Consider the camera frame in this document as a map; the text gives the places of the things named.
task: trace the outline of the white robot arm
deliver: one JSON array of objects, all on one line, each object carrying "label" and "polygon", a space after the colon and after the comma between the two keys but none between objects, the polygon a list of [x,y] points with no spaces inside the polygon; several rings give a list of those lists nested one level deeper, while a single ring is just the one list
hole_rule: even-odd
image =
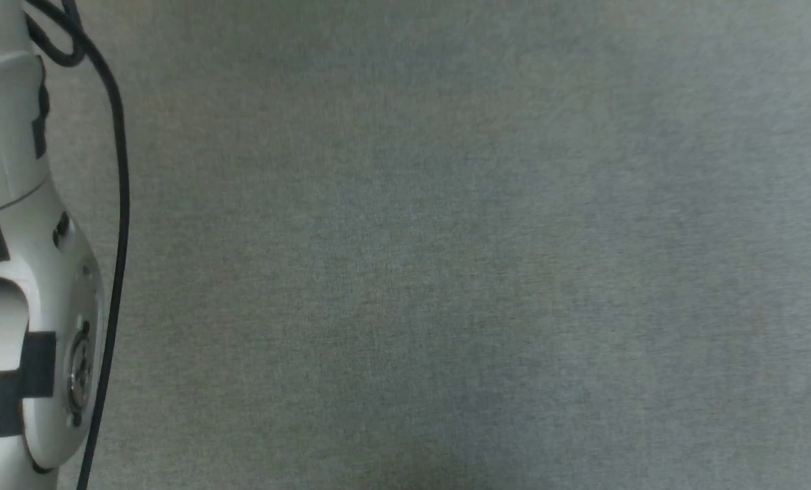
[{"label": "white robot arm", "polygon": [[[47,15],[54,8],[31,1]],[[69,16],[53,16],[61,26]],[[0,489],[53,490],[57,468],[91,432],[96,442],[113,337],[90,244],[50,179],[44,139],[48,96],[44,66],[21,0],[0,0]],[[75,32],[70,33],[76,39]],[[102,56],[81,33],[101,74]],[[75,63],[80,56],[72,59]],[[113,116],[122,185],[126,179],[123,115],[113,79]],[[113,334],[125,264],[125,219],[112,291]],[[80,486],[90,461],[85,453]]]}]

